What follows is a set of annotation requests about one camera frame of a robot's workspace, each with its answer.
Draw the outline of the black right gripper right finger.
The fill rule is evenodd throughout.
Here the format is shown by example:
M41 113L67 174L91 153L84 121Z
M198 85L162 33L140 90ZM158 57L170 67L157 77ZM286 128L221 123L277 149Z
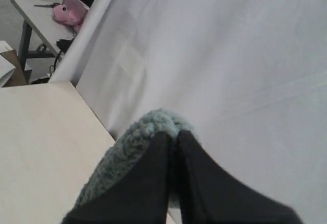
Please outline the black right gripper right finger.
M177 146L182 223L302 223L292 208L227 173L190 131L179 132Z

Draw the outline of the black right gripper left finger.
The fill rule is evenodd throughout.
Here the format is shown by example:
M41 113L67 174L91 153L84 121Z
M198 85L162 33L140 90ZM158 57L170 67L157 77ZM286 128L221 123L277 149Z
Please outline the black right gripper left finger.
M136 165L111 188L67 213L63 223L166 223L170 138L157 133Z

